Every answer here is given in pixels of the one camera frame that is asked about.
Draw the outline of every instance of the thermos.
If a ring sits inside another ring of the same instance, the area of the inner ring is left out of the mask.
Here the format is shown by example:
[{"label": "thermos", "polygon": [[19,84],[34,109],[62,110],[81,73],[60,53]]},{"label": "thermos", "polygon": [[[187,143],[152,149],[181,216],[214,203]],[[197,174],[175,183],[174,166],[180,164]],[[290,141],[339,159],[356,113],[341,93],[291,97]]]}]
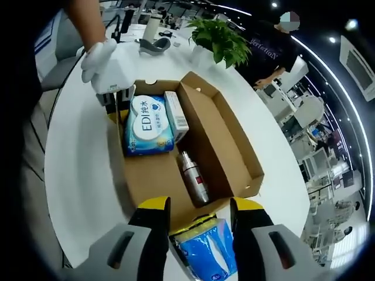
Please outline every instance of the thermos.
[{"label": "thermos", "polygon": [[145,29],[145,33],[143,33],[143,39],[147,40],[150,43],[154,42],[154,37],[156,35],[156,31],[158,31],[161,18],[162,15],[158,15],[157,13],[150,16]]},{"label": "thermos", "polygon": [[187,192],[195,207],[202,207],[209,202],[207,187],[199,172],[197,164],[193,162],[187,152],[181,154],[182,171],[185,177]]}]

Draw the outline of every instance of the stainless steel bottle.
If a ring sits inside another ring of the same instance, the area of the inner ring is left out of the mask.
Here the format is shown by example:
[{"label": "stainless steel bottle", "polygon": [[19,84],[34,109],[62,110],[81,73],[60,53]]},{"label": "stainless steel bottle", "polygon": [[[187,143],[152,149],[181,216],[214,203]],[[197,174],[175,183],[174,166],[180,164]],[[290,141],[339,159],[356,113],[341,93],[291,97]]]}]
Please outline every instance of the stainless steel bottle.
[{"label": "stainless steel bottle", "polygon": [[181,154],[182,171],[185,175],[187,191],[195,207],[202,207],[209,202],[207,187],[199,172],[197,164],[193,162],[186,151]]}]

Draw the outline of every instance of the blue tissue package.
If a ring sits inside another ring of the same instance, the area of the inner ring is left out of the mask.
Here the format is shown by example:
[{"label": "blue tissue package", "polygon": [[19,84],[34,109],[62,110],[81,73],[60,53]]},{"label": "blue tissue package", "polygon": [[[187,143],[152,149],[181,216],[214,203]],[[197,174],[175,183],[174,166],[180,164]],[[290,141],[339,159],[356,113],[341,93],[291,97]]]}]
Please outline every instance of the blue tissue package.
[{"label": "blue tissue package", "polygon": [[124,139],[127,155],[173,150],[174,138],[163,97],[137,95],[132,99]]},{"label": "blue tissue package", "polygon": [[[199,279],[226,280],[237,272],[233,237],[226,220],[213,218],[175,239],[189,262],[190,270]],[[221,256],[221,265],[215,258],[218,254]]]}]

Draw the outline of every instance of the white table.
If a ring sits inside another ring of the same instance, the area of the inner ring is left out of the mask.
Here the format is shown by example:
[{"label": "white table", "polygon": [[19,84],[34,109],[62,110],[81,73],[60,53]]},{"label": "white table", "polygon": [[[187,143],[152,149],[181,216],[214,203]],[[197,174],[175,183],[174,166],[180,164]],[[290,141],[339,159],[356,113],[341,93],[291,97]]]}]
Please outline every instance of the white table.
[{"label": "white table", "polygon": [[[135,25],[130,34],[142,36]],[[209,71],[188,62],[193,46],[177,37],[164,55],[138,54],[135,42],[123,43],[137,60],[138,78],[180,80],[193,70],[218,88],[246,132],[265,173],[260,192],[252,199],[262,204],[275,224],[300,236],[309,198],[298,164],[272,114],[234,68],[219,64]],[[59,242],[73,267],[88,257],[90,245],[119,222],[127,222],[115,189],[124,188],[122,154],[115,125],[108,119],[90,84],[81,81],[81,62],[71,72],[54,109],[47,138],[45,182],[50,217]],[[218,213],[230,221],[229,208]],[[165,280],[188,280],[168,252]]]}]

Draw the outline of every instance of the open cardboard box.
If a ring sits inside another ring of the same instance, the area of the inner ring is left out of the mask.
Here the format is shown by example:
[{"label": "open cardboard box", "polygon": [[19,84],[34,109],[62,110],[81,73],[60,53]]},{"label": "open cardboard box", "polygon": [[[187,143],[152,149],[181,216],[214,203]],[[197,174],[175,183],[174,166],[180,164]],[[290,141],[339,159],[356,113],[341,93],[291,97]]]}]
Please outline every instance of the open cardboard box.
[{"label": "open cardboard box", "polygon": [[[197,217],[223,208],[232,196],[246,198],[258,193],[263,170],[241,125],[217,89],[193,72],[182,81],[159,80],[149,85],[140,80],[135,84],[135,95],[175,91],[190,127],[173,152],[125,156],[125,178],[135,205],[169,196],[173,232]],[[123,143],[123,124],[119,118],[117,124]],[[212,203],[202,208],[194,207],[178,166],[178,151],[183,150],[198,164],[209,189]]]}]

